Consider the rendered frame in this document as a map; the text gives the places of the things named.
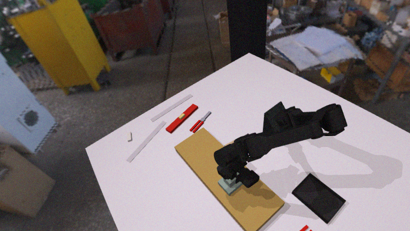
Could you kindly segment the red rectangular block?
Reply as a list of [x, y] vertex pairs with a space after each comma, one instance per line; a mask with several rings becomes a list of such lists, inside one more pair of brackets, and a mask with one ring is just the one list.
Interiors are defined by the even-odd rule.
[[177, 119], [175, 119], [165, 130], [170, 134], [175, 131], [191, 114], [198, 109], [198, 106], [192, 104]]

